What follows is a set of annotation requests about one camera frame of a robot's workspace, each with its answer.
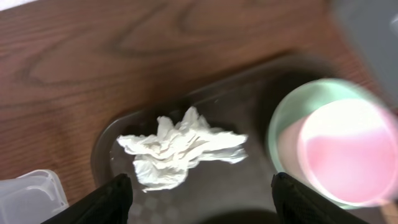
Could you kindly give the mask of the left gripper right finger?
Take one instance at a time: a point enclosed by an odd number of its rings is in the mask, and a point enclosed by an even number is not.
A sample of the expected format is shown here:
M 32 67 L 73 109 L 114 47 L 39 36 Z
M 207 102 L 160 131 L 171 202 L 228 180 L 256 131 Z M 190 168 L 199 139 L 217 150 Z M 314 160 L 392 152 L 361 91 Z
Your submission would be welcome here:
M 271 187 L 282 224 L 367 224 L 285 172 L 273 176 Z

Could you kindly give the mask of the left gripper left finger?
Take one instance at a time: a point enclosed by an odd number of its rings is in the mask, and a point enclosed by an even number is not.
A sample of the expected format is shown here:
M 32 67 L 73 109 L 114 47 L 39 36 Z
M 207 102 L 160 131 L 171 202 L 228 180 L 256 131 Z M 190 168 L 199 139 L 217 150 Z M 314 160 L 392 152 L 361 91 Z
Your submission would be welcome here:
M 119 174 L 42 224 L 126 224 L 132 201 L 131 179 Z

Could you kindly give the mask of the white tissue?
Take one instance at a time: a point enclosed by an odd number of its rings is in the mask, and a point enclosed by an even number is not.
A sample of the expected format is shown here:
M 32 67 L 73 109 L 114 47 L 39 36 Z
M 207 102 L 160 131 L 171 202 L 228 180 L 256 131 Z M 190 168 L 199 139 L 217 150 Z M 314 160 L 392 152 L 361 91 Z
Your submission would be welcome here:
M 159 116 L 157 123 L 156 134 L 116 138 L 124 152 L 134 156 L 132 164 L 143 192 L 178 187 L 201 161 L 236 164 L 248 156 L 243 148 L 247 134 L 210 126 L 194 106 L 177 124 L 166 116 Z

